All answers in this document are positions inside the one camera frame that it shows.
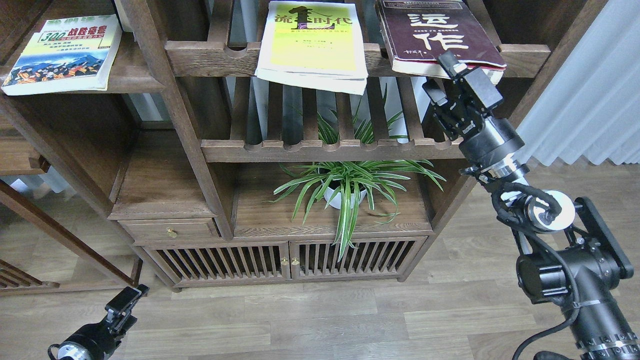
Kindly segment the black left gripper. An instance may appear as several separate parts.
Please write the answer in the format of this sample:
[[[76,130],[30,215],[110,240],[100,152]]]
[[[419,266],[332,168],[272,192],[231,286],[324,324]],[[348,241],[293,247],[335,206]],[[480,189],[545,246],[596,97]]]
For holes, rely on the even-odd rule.
[[[105,306],[106,316],[76,330],[61,344],[48,347],[51,360],[107,360],[121,345],[126,332],[137,322],[131,312],[150,288],[144,284],[126,287]]]

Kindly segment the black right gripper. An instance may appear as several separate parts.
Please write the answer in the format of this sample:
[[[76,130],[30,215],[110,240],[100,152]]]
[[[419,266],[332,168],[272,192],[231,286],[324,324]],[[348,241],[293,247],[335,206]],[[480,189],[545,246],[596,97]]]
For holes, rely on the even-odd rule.
[[[517,173],[515,153],[525,145],[508,119],[494,115],[504,98],[482,68],[469,68],[446,51],[438,64],[466,97],[447,98],[435,80],[422,85],[430,99],[432,118],[450,141],[462,139],[459,149],[470,168],[467,173]]]

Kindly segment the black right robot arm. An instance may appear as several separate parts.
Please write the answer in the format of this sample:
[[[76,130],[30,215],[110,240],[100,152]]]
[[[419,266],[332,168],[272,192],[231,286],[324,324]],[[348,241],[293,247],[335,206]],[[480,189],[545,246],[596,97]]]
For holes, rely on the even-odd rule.
[[[448,139],[462,138],[459,148],[470,166],[461,174],[490,193],[498,221],[512,230],[519,287],[534,305],[559,306],[565,318],[523,341],[512,357],[518,360],[532,342],[570,328],[583,360],[637,360],[639,337],[611,294],[634,268],[594,203],[530,186],[528,167],[514,158],[524,142],[492,112],[503,97],[489,76],[451,51],[438,63],[455,92],[446,96],[432,79],[423,85],[432,116]]]

